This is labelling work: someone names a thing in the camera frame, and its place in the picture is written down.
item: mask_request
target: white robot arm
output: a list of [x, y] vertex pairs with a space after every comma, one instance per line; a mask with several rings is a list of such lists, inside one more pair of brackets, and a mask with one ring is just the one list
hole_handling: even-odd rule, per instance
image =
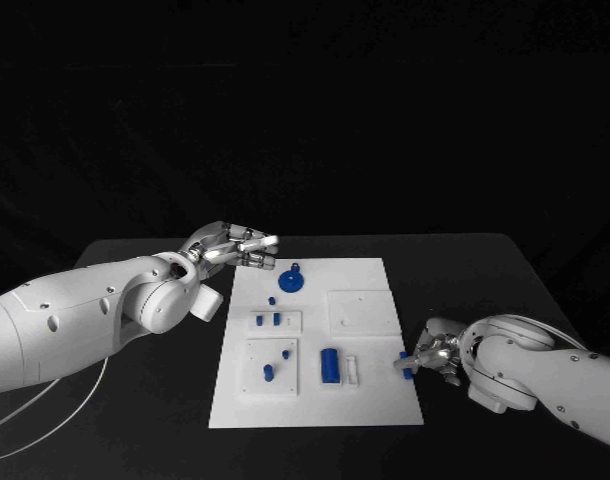
[[[575, 347], [555, 349], [547, 331]], [[470, 326], [442, 318], [426, 322], [413, 355], [398, 369], [432, 368], [494, 413], [533, 410], [537, 400], [572, 428], [610, 445], [610, 357], [592, 353], [540, 322], [517, 315], [488, 317]]]
[[28, 281], [0, 296], [0, 392], [47, 382], [167, 332], [189, 312], [210, 321], [222, 295], [200, 283], [225, 263], [272, 270], [278, 237], [223, 222], [177, 252]]

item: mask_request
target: black background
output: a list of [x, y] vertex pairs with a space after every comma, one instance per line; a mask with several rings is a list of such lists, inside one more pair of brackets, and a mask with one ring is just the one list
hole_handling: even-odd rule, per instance
[[216, 219], [504, 233], [610, 355], [610, 2], [0, 5], [0, 294]]

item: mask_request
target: robotic hand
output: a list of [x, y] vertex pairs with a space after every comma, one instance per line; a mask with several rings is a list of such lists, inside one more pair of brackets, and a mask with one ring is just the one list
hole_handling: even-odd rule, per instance
[[[553, 333], [575, 349], [556, 348]], [[494, 413], [533, 410], [537, 400], [572, 428], [610, 445], [610, 358], [589, 352], [568, 335], [519, 315], [498, 315], [465, 325], [431, 318], [413, 355], [396, 369], [438, 370], [468, 397]]]
[[210, 321], [222, 295], [200, 282], [225, 264], [272, 270], [278, 237], [223, 222], [176, 252], [47, 275], [0, 296], [0, 392], [78, 372], [189, 313]]

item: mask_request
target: table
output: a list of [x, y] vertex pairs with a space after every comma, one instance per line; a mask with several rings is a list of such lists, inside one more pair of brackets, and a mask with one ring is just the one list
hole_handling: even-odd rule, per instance
[[[170, 251], [181, 243], [180, 238], [101, 240], [76, 267]], [[282, 237], [278, 256], [383, 258], [408, 350], [431, 316], [468, 323], [517, 313], [581, 340], [504, 235]], [[424, 426], [209, 430], [232, 280], [227, 267], [206, 281], [225, 295], [210, 323], [187, 317], [165, 335], [134, 340], [109, 358], [86, 407], [52, 437], [0, 460], [0, 478], [17, 473], [30, 479], [310, 479], [478, 472], [510, 478], [513, 472], [545, 475], [552, 465], [560, 474], [610, 465], [610, 448], [560, 424], [540, 406], [533, 412], [493, 414], [468, 400], [467, 386], [445, 384], [429, 370], [415, 376]], [[0, 454], [66, 418], [99, 370], [96, 364], [62, 379], [4, 426]], [[1, 408], [20, 405], [34, 389], [41, 386], [0, 394]]]

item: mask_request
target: white platform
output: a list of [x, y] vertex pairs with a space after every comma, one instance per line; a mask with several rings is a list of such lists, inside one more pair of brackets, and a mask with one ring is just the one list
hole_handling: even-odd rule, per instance
[[[278, 277], [289, 270], [292, 263], [300, 264], [304, 287], [295, 293], [285, 293], [278, 287]], [[359, 304], [347, 307], [338, 304], [334, 307], [354, 317], [350, 325], [357, 322], [359, 326], [364, 326], [366, 336], [331, 335], [328, 292], [340, 291], [350, 293], [333, 294], [333, 297], [338, 297], [333, 304], [338, 304], [338, 300], [350, 295], [356, 295], [356, 302], [367, 302], [366, 311], [373, 315], [364, 317], [362, 322], [356, 320], [364, 310], [360, 310]], [[271, 296], [275, 297], [272, 306], [268, 304]], [[398, 315], [387, 299], [392, 299], [392, 295], [380, 258], [278, 259], [272, 271], [236, 269], [209, 428], [424, 424], [413, 382], [405, 380], [402, 372], [393, 368], [393, 361], [405, 348], [399, 324], [398, 335], [389, 329]], [[284, 329], [281, 335], [284, 342], [294, 341], [297, 344], [297, 364], [287, 364], [288, 360], [279, 363], [279, 378], [285, 382], [291, 381], [292, 372], [282, 370], [282, 366], [297, 366], [294, 394], [284, 387], [282, 391], [275, 392], [278, 371], [274, 382], [263, 380], [265, 357], [276, 358], [281, 345], [268, 344], [272, 349], [261, 349], [263, 358], [255, 361], [252, 368], [245, 365], [253, 352], [249, 349], [255, 348], [253, 342], [248, 345], [249, 339], [261, 342], [275, 340], [271, 328], [268, 335], [252, 333], [249, 323], [255, 322], [253, 312], [278, 311], [301, 312], [301, 333], [292, 336], [292, 332]], [[369, 317], [383, 321], [376, 330], [369, 324]], [[337, 388], [323, 385], [320, 380], [320, 351], [324, 348], [338, 350], [343, 385]], [[356, 360], [356, 387], [347, 384], [346, 358], [350, 356]]]

